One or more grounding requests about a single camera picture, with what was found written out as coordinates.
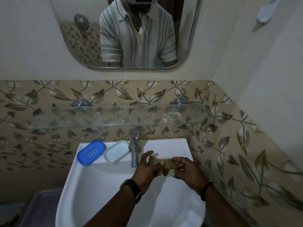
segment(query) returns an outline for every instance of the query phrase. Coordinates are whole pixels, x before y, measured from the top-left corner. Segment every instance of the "white soap dish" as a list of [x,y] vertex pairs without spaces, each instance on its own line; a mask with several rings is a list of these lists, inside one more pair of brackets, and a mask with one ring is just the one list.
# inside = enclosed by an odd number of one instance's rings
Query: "white soap dish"
[[106,161],[112,164],[118,163],[121,159],[129,154],[128,142],[121,140],[107,148],[103,156]]

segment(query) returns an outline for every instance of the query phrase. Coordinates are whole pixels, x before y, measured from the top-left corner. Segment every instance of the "faucet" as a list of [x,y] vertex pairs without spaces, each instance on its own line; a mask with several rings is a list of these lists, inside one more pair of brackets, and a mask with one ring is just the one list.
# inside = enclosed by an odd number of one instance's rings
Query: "faucet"
[[131,152],[131,167],[138,167],[138,154],[139,154],[139,130],[134,128],[129,131],[129,146],[128,149]]

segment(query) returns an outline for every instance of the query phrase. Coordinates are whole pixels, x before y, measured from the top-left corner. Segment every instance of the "plastic container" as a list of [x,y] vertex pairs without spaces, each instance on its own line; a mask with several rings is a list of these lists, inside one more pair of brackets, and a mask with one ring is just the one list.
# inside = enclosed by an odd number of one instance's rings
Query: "plastic container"
[[105,160],[109,163],[116,164],[128,154],[128,142],[121,140],[116,142],[114,145],[108,147],[104,151],[103,156]]
[[100,140],[92,141],[79,151],[77,159],[82,166],[89,166],[104,153],[105,149],[106,146]]
[[22,211],[16,227],[55,227],[62,190],[51,189],[37,192],[27,209]]

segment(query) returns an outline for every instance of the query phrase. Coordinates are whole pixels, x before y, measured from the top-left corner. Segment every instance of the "person's left hand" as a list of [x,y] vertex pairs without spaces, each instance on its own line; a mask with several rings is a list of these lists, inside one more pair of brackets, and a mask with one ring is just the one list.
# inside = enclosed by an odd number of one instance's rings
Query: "person's left hand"
[[145,194],[149,189],[149,186],[152,183],[153,179],[163,174],[163,166],[165,164],[164,162],[152,166],[149,166],[146,162],[146,158],[153,153],[154,152],[150,150],[142,154],[141,161],[138,164],[133,177],[131,178],[135,181],[135,183],[137,183],[142,192],[142,195]]

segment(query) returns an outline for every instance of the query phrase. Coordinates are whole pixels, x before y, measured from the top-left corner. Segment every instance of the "hand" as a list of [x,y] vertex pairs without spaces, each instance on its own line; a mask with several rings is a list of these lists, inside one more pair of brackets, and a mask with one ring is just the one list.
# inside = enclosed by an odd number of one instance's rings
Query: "hand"
[[164,162],[152,166],[149,166],[146,162],[146,158],[153,153],[154,152],[151,150],[142,154],[141,161],[138,164],[138,167],[133,177],[131,178],[133,181],[135,181],[135,183],[137,183],[142,194],[146,193],[146,191],[148,190],[150,184],[152,183],[155,177],[163,174]]
[[193,189],[200,196],[201,190],[208,182],[201,169],[197,164],[195,164],[195,162],[188,158],[173,157],[172,160],[184,164],[184,169],[176,169],[172,173],[172,176],[176,179],[183,180],[189,188]]

